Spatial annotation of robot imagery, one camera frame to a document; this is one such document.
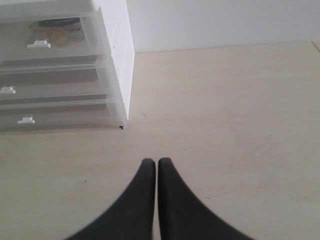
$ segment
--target plastic drawer unit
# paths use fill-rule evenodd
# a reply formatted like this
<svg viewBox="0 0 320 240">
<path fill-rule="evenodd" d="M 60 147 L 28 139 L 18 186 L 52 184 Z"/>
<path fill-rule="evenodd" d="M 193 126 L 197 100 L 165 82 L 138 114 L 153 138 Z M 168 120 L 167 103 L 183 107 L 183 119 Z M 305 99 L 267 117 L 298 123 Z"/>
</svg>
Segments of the plastic drawer unit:
<svg viewBox="0 0 320 240">
<path fill-rule="evenodd" d="M 125 0 L 110 6 L 118 1 L 127 13 Z M 105 26 L 113 33 L 119 19 L 104 15 L 105 2 L 77 3 L 0 2 L 0 131 L 126 126 Z"/>
</svg>

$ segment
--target drawer handle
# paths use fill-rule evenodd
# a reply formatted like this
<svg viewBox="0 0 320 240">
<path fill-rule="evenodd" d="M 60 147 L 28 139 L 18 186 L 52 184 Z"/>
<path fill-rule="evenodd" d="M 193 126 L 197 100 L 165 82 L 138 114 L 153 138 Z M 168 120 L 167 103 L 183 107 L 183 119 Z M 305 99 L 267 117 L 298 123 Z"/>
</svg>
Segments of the drawer handle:
<svg viewBox="0 0 320 240">
<path fill-rule="evenodd" d="M 16 90 L 13 86 L 4 86 L 0 90 L 0 95 L 2 94 L 16 94 Z"/>
<path fill-rule="evenodd" d="M 34 118 L 32 116 L 26 116 L 24 118 L 22 118 L 21 121 L 18 121 L 18 124 L 35 124 L 36 121 L 34 120 Z"/>
<path fill-rule="evenodd" d="M 51 48 L 51 44 L 48 43 L 48 40 L 34 41 L 34 44 L 29 44 L 26 46 L 28 49 L 49 49 Z"/>
</svg>

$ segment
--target white wall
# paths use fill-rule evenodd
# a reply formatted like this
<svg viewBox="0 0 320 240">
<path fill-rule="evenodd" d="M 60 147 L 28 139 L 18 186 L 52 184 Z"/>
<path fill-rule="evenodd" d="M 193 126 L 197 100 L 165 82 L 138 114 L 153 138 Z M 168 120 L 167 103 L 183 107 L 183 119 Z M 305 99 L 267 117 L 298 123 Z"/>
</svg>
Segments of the white wall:
<svg viewBox="0 0 320 240">
<path fill-rule="evenodd" d="M 320 40 L 320 0 L 127 0 L 136 52 Z"/>
</svg>

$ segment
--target floor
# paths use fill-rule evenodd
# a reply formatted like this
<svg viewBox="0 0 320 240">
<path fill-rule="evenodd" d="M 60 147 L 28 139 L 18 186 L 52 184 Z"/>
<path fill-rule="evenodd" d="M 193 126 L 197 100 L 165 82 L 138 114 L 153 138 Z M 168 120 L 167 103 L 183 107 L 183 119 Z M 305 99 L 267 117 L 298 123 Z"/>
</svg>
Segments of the floor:
<svg viewBox="0 0 320 240">
<path fill-rule="evenodd" d="M 319 93 L 310 42 L 138 54 L 126 130 L 0 136 L 0 239 L 66 238 L 167 156 L 253 238 L 318 239 Z"/>
</svg>

